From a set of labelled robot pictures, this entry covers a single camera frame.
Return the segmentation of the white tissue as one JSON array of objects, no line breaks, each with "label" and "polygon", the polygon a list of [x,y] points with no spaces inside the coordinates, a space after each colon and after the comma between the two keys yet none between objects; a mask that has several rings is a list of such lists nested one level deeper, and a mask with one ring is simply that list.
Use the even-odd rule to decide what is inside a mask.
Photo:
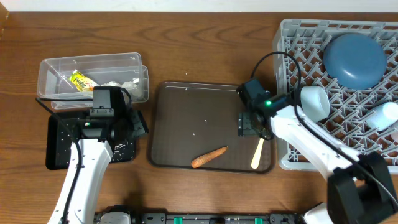
[{"label": "white tissue", "polygon": [[122,84],[116,82],[116,81],[110,81],[107,83],[102,84],[101,86],[115,86],[115,87],[122,87]]},{"label": "white tissue", "polygon": [[132,81],[124,82],[122,88],[125,88],[133,98],[140,98],[143,95],[141,87],[139,86],[140,80],[134,78]]}]

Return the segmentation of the pale yellow plastic spoon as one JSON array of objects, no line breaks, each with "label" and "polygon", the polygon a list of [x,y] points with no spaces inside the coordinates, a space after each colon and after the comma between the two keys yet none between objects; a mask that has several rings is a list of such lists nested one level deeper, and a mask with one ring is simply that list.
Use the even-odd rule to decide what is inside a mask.
[{"label": "pale yellow plastic spoon", "polygon": [[260,138],[251,161],[252,169],[257,169],[259,167],[263,144],[264,144],[264,139]]}]

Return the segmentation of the orange carrot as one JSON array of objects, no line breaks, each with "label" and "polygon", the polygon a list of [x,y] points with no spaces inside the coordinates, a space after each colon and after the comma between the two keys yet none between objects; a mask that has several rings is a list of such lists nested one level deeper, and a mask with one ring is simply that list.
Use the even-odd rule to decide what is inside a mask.
[{"label": "orange carrot", "polygon": [[194,160],[192,160],[191,162],[191,166],[196,169],[204,164],[206,164],[207,162],[213,160],[214,158],[224,154],[226,151],[228,150],[228,146],[225,147],[221,147],[219,149],[216,149],[214,151],[211,151],[209,153],[206,153],[200,157],[195,158]]}]

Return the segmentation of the yellow green snack wrapper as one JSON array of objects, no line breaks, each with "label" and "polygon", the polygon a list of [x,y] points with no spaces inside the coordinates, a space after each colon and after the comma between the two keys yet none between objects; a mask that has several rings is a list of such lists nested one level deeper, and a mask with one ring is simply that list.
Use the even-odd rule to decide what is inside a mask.
[{"label": "yellow green snack wrapper", "polygon": [[76,86],[79,92],[93,91],[98,84],[92,79],[88,78],[78,70],[74,70],[69,80]]}]

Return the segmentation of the light blue rice bowl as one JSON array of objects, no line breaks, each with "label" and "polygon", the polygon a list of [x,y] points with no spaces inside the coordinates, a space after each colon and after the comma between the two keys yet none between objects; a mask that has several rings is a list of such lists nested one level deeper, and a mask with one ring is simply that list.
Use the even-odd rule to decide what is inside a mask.
[{"label": "light blue rice bowl", "polygon": [[330,114],[330,103],[326,91],[319,86],[306,86],[300,92],[300,101],[304,113],[318,122]]}]

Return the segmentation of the dark blue plate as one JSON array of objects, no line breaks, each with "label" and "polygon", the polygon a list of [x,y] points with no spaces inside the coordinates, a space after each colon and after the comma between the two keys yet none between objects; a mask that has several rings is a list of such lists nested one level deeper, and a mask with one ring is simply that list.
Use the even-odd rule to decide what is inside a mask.
[{"label": "dark blue plate", "polygon": [[331,41],[323,54],[329,76],[349,89],[365,90],[377,85],[386,71],[383,48],[363,34],[344,34]]}]

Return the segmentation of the small blue white cup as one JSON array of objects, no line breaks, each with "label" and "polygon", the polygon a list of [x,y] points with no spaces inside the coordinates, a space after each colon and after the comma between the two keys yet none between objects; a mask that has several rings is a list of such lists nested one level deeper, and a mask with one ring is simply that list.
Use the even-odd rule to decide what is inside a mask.
[{"label": "small blue white cup", "polygon": [[370,128],[383,131],[397,121],[397,103],[387,102],[367,112],[366,123]]}]

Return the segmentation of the pink white paper cup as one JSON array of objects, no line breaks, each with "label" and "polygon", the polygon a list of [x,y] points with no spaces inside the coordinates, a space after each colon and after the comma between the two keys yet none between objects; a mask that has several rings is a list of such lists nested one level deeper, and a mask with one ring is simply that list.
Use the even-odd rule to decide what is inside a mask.
[{"label": "pink white paper cup", "polygon": [[394,129],[393,133],[391,134],[391,138],[395,141],[398,142],[398,122],[395,122],[391,128]]}]

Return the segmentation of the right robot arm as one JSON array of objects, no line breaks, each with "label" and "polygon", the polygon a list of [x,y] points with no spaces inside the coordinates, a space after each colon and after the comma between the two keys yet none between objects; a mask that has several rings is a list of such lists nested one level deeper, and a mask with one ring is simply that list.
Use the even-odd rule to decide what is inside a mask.
[{"label": "right robot arm", "polygon": [[359,155],[308,119],[286,95],[239,93],[257,134],[296,148],[327,181],[327,201],[303,215],[305,223],[380,223],[397,213],[397,196],[383,157]]}]

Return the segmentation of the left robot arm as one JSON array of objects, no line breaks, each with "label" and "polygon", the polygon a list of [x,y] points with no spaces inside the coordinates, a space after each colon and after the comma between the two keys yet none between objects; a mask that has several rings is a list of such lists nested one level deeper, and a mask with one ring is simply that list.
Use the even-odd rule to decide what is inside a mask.
[{"label": "left robot arm", "polygon": [[54,113],[47,131],[46,166],[67,175],[50,223],[93,223],[110,162],[130,161],[136,139],[148,132],[139,110],[94,109]]}]

